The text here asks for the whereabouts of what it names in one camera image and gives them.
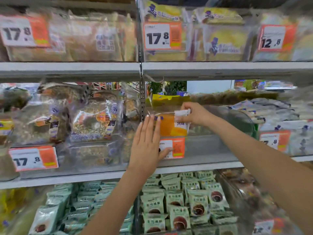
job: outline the qr code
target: qr code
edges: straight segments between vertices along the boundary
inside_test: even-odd
[[[96,36],[98,51],[115,51],[114,41],[112,36],[99,34]]]

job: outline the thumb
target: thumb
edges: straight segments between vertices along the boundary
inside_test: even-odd
[[[175,122],[179,122],[179,123],[190,123],[191,122],[191,115],[187,115],[187,116],[176,116],[174,118]]]
[[[173,148],[166,148],[159,153],[159,160],[163,159],[167,154],[173,151]]]

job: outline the price tag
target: price tag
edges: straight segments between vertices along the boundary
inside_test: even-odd
[[[183,158],[185,155],[185,138],[164,139],[160,141],[159,151],[173,148],[164,159]]]
[[[288,51],[295,42],[296,26],[262,25],[258,49],[260,51]]]
[[[59,163],[53,146],[14,148],[9,154],[16,171],[58,168]]]
[[[0,16],[0,33],[6,46],[50,47],[43,18]]]
[[[143,30],[146,50],[181,49],[181,23],[146,23]]]
[[[285,152],[289,143],[291,132],[289,130],[283,130],[279,132],[261,133],[259,141],[264,142],[266,145]]]
[[[256,222],[254,224],[252,235],[272,234],[273,227],[274,227],[274,220]]]

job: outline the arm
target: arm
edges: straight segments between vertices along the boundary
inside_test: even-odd
[[[166,148],[159,153],[161,121],[158,118],[154,133],[153,121],[154,115],[147,116],[144,123],[138,126],[131,147],[128,169],[80,235],[119,234],[127,212],[147,178],[153,174],[159,160],[172,150]]]
[[[182,109],[188,108],[191,114],[177,120],[209,127],[269,191],[292,221],[306,235],[312,234],[313,171],[246,135],[198,103],[184,103]]]

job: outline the person's left hand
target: person's left hand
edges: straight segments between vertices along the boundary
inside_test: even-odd
[[[145,121],[139,124],[131,147],[128,169],[142,173],[146,179],[154,173],[158,162],[173,150],[166,148],[159,153],[160,117],[156,122],[153,132],[154,115],[147,115]]]

